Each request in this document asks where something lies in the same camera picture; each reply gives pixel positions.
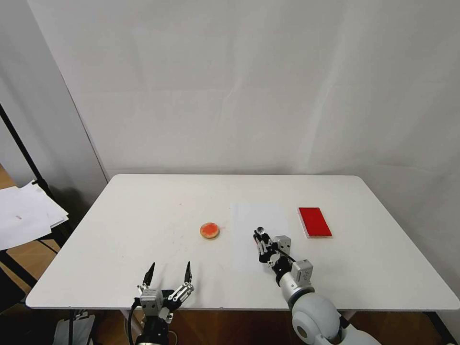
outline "white paper sheet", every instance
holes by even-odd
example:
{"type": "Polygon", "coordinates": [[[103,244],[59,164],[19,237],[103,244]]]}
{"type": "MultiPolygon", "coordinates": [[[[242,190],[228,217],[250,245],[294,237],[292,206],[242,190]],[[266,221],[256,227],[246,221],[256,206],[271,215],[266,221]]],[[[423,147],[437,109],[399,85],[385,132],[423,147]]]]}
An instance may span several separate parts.
{"type": "Polygon", "coordinates": [[[0,250],[45,236],[69,218],[36,184],[0,190],[0,250]]]}
{"type": "MultiPolygon", "coordinates": [[[[237,252],[254,252],[257,256],[257,247],[252,240],[254,230],[263,227],[270,237],[278,235],[290,236],[289,226],[284,210],[275,204],[239,203],[233,206],[233,245],[237,252]]],[[[257,260],[249,261],[245,255],[236,255],[237,262],[233,267],[248,272],[260,271],[263,266],[257,260]]]]}
{"type": "Polygon", "coordinates": [[[0,190],[0,250],[33,241],[50,232],[44,204],[24,197],[16,187],[0,190]]]}
{"type": "Polygon", "coordinates": [[[37,203],[45,206],[51,228],[69,219],[67,217],[68,212],[51,199],[39,185],[30,182],[21,188],[21,192],[24,193],[25,196],[33,198],[37,203]]]}

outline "silver metal bracket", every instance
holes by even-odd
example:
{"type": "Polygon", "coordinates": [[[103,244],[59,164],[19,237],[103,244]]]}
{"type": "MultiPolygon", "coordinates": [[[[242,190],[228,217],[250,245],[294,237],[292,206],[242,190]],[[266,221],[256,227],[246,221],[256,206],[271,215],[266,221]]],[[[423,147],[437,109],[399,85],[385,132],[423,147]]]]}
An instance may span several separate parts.
{"type": "Polygon", "coordinates": [[[163,305],[163,293],[160,289],[144,288],[139,299],[145,316],[158,315],[163,305]]]}

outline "white backdrop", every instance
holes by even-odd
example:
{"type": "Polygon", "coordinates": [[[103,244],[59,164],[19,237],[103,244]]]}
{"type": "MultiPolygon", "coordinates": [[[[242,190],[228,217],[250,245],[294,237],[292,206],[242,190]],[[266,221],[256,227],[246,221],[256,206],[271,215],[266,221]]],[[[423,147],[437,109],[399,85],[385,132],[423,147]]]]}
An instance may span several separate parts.
{"type": "Polygon", "coordinates": [[[459,1],[29,3],[109,176],[359,175],[460,295],[459,1]]]}

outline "red rectangular block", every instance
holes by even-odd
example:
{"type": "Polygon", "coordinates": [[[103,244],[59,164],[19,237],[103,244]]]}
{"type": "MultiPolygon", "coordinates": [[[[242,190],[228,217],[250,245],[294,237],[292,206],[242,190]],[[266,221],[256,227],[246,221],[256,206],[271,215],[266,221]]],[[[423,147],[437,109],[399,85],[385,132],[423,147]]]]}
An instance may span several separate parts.
{"type": "Polygon", "coordinates": [[[331,237],[319,207],[299,207],[300,221],[308,237],[331,237]]]}

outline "white table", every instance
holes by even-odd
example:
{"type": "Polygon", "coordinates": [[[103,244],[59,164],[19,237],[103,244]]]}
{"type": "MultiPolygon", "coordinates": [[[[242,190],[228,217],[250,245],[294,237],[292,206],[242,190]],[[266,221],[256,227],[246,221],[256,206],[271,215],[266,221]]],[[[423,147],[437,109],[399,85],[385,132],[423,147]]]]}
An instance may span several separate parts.
{"type": "Polygon", "coordinates": [[[313,286],[339,310],[460,307],[358,177],[137,174],[110,181],[26,304],[129,309],[153,261],[152,282],[175,289],[190,260],[196,288],[183,309],[287,309],[275,275],[258,262],[250,215],[247,226],[235,217],[236,209],[257,213],[264,207],[277,211],[261,225],[272,237],[288,232],[291,255],[313,263],[313,286]],[[320,207],[333,238],[306,238],[298,207],[320,207]],[[212,241],[199,233],[210,221],[221,227],[212,241]]]}

